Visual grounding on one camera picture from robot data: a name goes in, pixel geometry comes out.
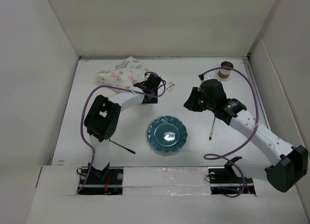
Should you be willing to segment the animal print cloth napkin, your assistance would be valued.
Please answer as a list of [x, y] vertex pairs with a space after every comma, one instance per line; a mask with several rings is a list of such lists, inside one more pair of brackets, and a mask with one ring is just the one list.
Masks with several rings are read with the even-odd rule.
[[166, 80], [159, 72], [151, 71], [147, 65], [130, 56], [119, 63], [102, 67], [102, 70], [97, 73], [96, 79], [99, 85], [133, 91], [134, 84], [146, 81], [151, 74], [157, 74]]

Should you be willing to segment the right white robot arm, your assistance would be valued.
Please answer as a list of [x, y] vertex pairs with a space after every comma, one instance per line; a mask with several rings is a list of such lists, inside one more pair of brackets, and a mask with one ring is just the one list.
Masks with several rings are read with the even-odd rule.
[[264, 169], [267, 181], [278, 191], [287, 192], [308, 172], [308, 150], [282, 140], [258, 123], [246, 106], [227, 98], [217, 79], [204, 80], [193, 87], [184, 107], [190, 111], [211, 111], [215, 118], [247, 137], [270, 161]]

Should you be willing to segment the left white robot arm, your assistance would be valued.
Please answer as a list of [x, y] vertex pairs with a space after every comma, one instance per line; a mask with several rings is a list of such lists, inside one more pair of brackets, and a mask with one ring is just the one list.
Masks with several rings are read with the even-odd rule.
[[[96, 183], [104, 183], [109, 177], [109, 157], [106, 143], [116, 131], [122, 111], [138, 104], [156, 104], [166, 90], [166, 81], [154, 72], [145, 73], [146, 80], [125, 89], [111, 85], [100, 85], [88, 96], [82, 111], [80, 134], [82, 140], [92, 150], [85, 182], [92, 178]], [[120, 93], [106, 97], [98, 95], [88, 112], [86, 108], [93, 94], [100, 88], [110, 88]]]

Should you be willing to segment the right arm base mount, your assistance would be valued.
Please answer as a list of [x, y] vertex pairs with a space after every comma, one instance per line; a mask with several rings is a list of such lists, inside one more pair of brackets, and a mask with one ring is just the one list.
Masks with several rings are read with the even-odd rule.
[[256, 194], [253, 179], [245, 177], [243, 182], [229, 161], [224, 166], [208, 167], [204, 180], [210, 184], [212, 195], [235, 197], [240, 194]]

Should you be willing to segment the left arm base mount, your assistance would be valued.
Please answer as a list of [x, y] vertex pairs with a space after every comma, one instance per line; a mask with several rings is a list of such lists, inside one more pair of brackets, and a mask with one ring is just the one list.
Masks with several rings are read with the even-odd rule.
[[87, 167], [77, 168], [79, 183], [77, 194], [79, 195], [122, 195], [123, 194], [123, 167], [110, 167], [103, 173], [95, 173], [94, 169], [88, 178]]

